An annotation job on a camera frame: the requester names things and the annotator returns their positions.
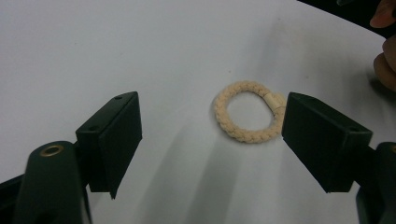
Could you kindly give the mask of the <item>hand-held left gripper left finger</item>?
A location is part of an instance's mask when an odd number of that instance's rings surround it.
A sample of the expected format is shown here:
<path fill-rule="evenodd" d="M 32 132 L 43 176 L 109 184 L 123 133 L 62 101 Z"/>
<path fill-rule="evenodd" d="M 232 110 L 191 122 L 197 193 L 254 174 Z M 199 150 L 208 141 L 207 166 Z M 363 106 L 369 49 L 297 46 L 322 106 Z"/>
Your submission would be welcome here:
<path fill-rule="evenodd" d="M 108 192 L 115 199 L 142 140 L 138 93 L 110 99 L 76 130 L 76 136 L 82 182 L 91 192 Z"/>

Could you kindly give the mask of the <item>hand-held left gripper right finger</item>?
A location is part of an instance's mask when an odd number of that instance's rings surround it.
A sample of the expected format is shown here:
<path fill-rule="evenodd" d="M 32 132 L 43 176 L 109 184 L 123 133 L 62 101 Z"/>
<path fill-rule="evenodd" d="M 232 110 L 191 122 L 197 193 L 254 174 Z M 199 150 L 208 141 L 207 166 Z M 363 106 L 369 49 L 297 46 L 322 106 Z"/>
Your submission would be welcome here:
<path fill-rule="evenodd" d="M 354 182 L 374 187 L 373 132 L 319 99 L 290 93 L 282 136 L 325 191 L 348 192 Z"/>

